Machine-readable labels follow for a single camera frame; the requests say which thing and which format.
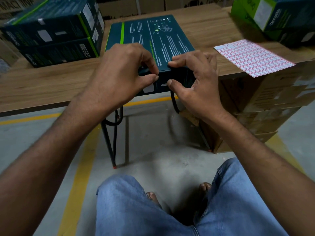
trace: sheet of labels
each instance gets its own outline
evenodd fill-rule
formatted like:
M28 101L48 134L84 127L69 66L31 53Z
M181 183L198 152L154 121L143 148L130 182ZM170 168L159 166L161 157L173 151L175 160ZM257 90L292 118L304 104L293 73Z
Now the sheet of labels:
M295 65L246 39L216 46L215 49L254 78Z

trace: right hand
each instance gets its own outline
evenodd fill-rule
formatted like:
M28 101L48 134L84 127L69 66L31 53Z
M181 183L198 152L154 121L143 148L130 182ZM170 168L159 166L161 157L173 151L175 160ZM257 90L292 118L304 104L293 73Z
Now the right hand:
M185 107L196 117L206 119L213 114L224 111L218 89L217 61L215 55L199 50L172 57L170 67L187 66L194 72L195 82L191 88L185 88L174 79L167 85Z

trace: black metal table leg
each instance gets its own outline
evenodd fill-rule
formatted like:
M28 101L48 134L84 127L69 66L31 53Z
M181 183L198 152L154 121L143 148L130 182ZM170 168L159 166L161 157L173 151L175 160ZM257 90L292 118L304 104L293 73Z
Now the black metal table leg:
M108 120L104 119L101 122L101 127L103 130L105 142L108 148L109 156L112 161L113 168L116 169L116 143L117 143L117 126L122 122L123 120L123 107L120 108L120 116L118 115L118 111L115 110L115 122L109 122ZM113 148L111 145L111 141L108 136L108 131L106 125L114 127L114 139L113 139Z

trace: hand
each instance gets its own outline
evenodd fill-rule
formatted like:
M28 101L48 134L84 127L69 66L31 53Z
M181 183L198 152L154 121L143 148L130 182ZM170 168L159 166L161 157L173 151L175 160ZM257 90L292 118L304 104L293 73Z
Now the hand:
M172 57L170 67L187 66L194 71L195 82L185 88L174 79L167 82L168 87L177 94L185 107L196 117L205 119L209 115L223 111L218 89L217 61L215 55L199 50Z
M138 68L142 64L146 64L152 74L139 76ZM154 83L158 74L151 53L141 44L115 44L105 52L100 65L78 96L79 101L89 109L96 109L101 114L101 121Z

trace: left hand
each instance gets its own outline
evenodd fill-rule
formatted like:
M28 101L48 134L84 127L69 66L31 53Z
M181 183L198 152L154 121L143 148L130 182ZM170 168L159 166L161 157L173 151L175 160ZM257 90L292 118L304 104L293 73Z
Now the left hand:
M139 76L146 64L152 74ZM158 79L159 70L149 51L141 44L115 44L106 51L79 101L97 110L100 119L129 102L137 93Z

